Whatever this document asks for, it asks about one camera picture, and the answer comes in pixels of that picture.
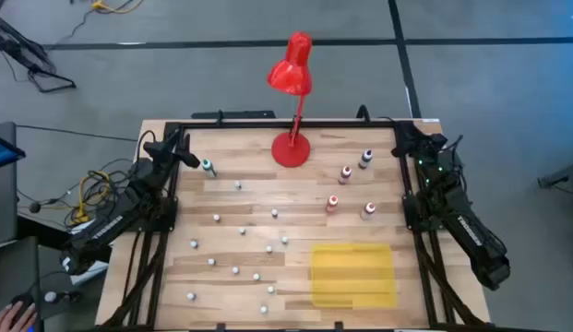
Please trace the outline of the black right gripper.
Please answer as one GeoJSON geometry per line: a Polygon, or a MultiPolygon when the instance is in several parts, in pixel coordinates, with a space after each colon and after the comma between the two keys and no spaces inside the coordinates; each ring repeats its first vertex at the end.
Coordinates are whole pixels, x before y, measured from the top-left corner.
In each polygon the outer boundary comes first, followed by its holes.
{"type": "Polygon", "coordinates": [[[442,169],[440,153],[448,142],[444,135],[417,135],[418,128],[414,122],[396,123],[396,134],[398,141],[409,141],[401,142],[391,150],[391,154],[394,157],[403,157],[410,154],[415,160],[417,171],[440,171],[442,169]]]}

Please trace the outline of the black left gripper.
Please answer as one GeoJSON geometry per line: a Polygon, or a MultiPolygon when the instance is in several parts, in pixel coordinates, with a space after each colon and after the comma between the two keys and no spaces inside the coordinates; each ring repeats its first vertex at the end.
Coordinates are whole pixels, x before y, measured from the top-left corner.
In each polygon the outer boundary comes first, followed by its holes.
{"type": "MultiPolygon", "coordinates": [[[[153,173],[161,178],[168,178],[172,168],[178,161],[177,155],[173,152],[177,144],[176,139],[167,139],[164,141],[146,142],[143,149],[151,156],[153,173]]],[[[177,145],[177,153],[181,162],[190,168],[197,169],[200,160],[190,153],[190,135],[183,133],[183,137],[177,145]]]]}

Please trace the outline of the yellow translucent plastic bin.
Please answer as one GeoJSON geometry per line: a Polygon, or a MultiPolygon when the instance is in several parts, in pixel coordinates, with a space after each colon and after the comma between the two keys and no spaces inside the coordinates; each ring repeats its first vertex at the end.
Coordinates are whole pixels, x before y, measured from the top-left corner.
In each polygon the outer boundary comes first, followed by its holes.
{"type": "Polygon", "coordinates": [[[311,301],[317,308],[393,309],[398,290],[388,244],[317,244],[310,263],[311,301]]]}

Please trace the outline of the black power strip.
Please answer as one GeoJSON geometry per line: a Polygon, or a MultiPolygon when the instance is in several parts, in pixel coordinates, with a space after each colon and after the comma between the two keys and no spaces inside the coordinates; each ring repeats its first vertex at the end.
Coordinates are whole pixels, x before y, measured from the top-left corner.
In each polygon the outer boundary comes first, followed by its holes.
{"type": "Polygon", "coordinates": [[[192,113],[192,119],[275,119],[276,115],[272,110],[261,111],[223,111],[192,113]]]}

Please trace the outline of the red desk lamp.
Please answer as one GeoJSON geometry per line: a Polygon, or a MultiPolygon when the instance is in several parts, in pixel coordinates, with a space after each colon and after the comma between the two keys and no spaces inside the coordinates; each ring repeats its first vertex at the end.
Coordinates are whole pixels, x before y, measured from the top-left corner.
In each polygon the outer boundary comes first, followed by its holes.
{"type": "Polygon", "coordinates": [[[299,98],[292,128],[275,137],[271,145],[273,159],[286,168],[302,166],[310,156],[310,143],[300,133],[306,96],[312,91],[308,61],[312,50],[311,37],[296,31],[288,41],[286,53],[269,71],[267,82],[275,90],[299,98]]]}

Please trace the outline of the white paper sheet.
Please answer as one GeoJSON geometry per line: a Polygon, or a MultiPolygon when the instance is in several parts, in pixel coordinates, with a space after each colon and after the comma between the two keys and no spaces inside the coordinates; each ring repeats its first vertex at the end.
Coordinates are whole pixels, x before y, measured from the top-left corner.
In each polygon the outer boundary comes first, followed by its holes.
{"type": "Polygon", "coordinates": [[[71,276],[70,277],[71,283],[73,286],[81,285],[82,283],[97,277],[100,273],[106,272],[108,267],[109,267],[108,263],[98,261],[94,263],[92,266],[90,266],[89,270],[86,271],[85,273],[77,276],[71,276]]]}

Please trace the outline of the black tripod stand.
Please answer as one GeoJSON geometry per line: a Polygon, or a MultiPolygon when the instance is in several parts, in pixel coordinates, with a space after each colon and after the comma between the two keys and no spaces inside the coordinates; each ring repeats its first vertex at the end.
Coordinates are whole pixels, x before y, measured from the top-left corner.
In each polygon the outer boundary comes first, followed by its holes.
{"type": "MultiPolygon", "coordinates": [[[[0,10],[5,2],[6,0],[0,0],[0,10]]],[[[42,46],[22,35],[1,17],[0,52],[5,53],[27,69],[28,81],[40,93],[51,93],[77,87],[73,80],[56,74],[56,67],[42,46]],[[54,88],[43,88],[36,76],[55,78],[64,81],[65,84],[54,88]]]]}

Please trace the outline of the laptop with blue screen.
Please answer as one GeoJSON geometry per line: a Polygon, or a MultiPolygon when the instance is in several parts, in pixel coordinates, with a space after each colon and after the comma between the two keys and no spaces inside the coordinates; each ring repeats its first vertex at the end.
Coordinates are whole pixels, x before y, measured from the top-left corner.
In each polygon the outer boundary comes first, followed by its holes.
{"type": "Polygon", "coordinates": [[[0,168],[26,157],[26,153],[0,137],[0,168]]]}

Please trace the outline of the dark grey cabinet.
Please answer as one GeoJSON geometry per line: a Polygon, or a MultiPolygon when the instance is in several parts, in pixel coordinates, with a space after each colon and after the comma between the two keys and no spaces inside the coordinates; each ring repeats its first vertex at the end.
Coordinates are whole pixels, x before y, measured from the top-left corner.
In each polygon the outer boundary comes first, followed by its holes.
{"type": "MultiPolygon", "coordinates": [[[[17,146],[16,125],[13,122],[0,123],[0,137],[17,146]]],[[[17,173],[16,163],[0,168],[0,243],[17,236],[17,173]]]]}

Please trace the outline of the white-capped dark bottle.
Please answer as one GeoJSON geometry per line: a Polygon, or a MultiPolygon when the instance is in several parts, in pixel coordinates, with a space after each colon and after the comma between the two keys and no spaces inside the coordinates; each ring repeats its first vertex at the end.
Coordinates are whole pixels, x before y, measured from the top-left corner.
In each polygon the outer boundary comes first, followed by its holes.
{"type": "Polygon", "coordinates": [[[79,291],[47,291],[44,293],[44,301],[51,304],[58,304],[61,302],[77,303],[83,298],[83,294],[79,291]]]}

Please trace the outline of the black office desk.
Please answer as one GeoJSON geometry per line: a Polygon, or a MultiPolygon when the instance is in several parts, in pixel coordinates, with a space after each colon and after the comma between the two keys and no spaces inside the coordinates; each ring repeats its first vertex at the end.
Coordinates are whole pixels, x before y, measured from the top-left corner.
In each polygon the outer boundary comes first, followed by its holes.
{"type": "Polygon", "coordinates": [[[60,263],[61,247],[70,234],[23,217],[17,220],[17,231],[13,240],[0,243],[0,310],[17,295],[28,292],[38,311],[30,332],[44,332],[46,319],[78,303],[47,303],[44,293],[81,292],[60,263]]]}

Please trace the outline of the black computer mouse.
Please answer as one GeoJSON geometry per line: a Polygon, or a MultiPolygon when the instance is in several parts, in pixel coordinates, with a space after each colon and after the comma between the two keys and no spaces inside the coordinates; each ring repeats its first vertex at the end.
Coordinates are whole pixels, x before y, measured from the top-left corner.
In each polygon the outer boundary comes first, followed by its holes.
{"type": "Polygon", "coordinates": [[[18,321],[19,318],[20,318],[22,315],[24,315],[24,313],[26,312],[27,308],[28,308],[30,305],[32,305],[32,304],[35,303],[33,296],[32,296],[30,293],[28,293],[28,292],[26,292],[26,293],[21,293],[21,294],[17,295],[16,297],[14,297],[14,298],[10,301],[10,303],[13,304],[13,305],[16,305],[18,302],[21,303],[21,306],[20,306],[20,308],[18,309],[17,313],[16,313],[15,316],[14,316],[14,320],[15,320],[15,321],[18,321]]]}

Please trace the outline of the person's hand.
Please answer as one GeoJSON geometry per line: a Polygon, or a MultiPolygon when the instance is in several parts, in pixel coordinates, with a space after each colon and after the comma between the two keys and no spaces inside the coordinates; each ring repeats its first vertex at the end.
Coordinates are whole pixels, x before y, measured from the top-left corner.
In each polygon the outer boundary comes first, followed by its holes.
{"type": "Polygon", "coordinates": [[[20,318],[16,315],[23,308],[23,302],[10,303],[0,311],[0,332],[28,332],[37,318],[35,304],[32,303],[20,318]]]}

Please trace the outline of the black metal table frame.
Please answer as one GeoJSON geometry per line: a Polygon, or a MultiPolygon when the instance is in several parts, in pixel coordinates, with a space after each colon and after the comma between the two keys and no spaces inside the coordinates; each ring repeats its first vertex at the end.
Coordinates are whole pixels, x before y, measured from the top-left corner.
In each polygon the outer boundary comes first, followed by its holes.
{"type": "Polygon", "coordinates": [[[209,120],[179,123],[191,137],[190,148],[211,160],[217,173],[181,167],[172,193],[179,208],[173,229],[163,235],[119,237],[96,317],[105,323],[120,306],[125,285],[158,244],[165,247],[161,267],[147,284],[132,321],[154,331],[313,329],[465,328],[489,321],[483,288],[472,274],[468,257],[446,232],[428,235],[425,249],[445,268],[462,299],[466,319],[451,311],[447,299],[419,262],[417,235],[405,224],[401,199],[418,187],[411,160],[391,154],[396,136],[389,121],[375,119],[310,120],[303,133],[311,143],[307,162],[285,168],[271,156],[273,139],[288,132],[283,120],[209,120]],[[367,149],[373,159],[366,169],[358,162],[367,149]],[[348,183],[340,172],[352,169],[348,183]],[[242,189],[237,190],[234,182],[242,189]],[[327,213],[330,196],[339,199],[327,213]],[[375,214],[362,220],[367,203],[375,214]],[[279,216],[272,218],[271,210],[279,216]],[[221,216],[219,222],[213,215],[221,216]],[[241,235],[239,228],[245,228],[241,235]],[[287,236],[283,244],[281,237],[287,236]],[[196,240],[198,248],[190,246],[196,240]],[[392,250],[398,306],[393,309],[317,308],[311,301],[310,263],[317,244],[388,244],[392,250]],[[273,252],[268,254],[266,246],[273,252]],[[216,260],[215,266],[208,264],[216,260]],[[234,275],[233,267],[240,273],[234,275]],[[253,280],[258,273],[260,280],[253,280]],[[268,293],[268,286],[275,292],[268,293]],[[196,298],[186,298],[193,292],[196,298]],[[265,305],[269,311],[260,313],[265,305]]]}

